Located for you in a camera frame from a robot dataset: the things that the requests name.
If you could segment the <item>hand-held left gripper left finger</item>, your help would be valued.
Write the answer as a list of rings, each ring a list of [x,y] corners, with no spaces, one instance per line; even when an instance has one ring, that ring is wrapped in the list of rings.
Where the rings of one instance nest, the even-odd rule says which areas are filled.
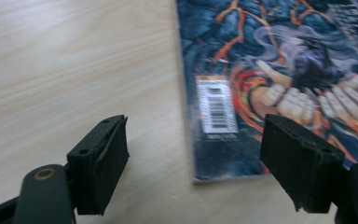
[[[79,215],[103,215],[130,157],[124,115],[100,121],[67,154],[73,202]]]

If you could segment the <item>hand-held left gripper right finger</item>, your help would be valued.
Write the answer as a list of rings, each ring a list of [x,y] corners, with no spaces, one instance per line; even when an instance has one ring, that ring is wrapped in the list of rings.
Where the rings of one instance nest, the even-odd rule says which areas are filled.
[[[265,116],[260,160],[295,205],[309,213],[326,213],[344,153],[295,121]]]

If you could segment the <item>blue illustrated magazine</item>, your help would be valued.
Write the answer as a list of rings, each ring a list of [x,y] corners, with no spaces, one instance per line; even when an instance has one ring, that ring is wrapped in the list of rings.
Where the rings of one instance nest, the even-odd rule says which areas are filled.
[[[358,0],[175,0],[193,177],[263,175],[265,117],[358,162]]]

